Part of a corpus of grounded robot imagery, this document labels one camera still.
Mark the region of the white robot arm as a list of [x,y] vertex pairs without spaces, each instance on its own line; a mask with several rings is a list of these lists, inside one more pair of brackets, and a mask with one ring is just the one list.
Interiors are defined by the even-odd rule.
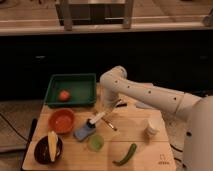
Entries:
[[124,94],[187,123],[182,171],[213,171],[213,96],[138,83],[127,79],[127,71],[116,66],[100,77],[102,102],[111,105]]

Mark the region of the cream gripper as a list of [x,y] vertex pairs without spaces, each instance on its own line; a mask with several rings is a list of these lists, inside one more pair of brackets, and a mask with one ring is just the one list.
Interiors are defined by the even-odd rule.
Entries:
[[109,96],[104,95],[102,98],[103,109],[106,113],[110,113],[116,107],[116,105],[121,101],[118,95]]

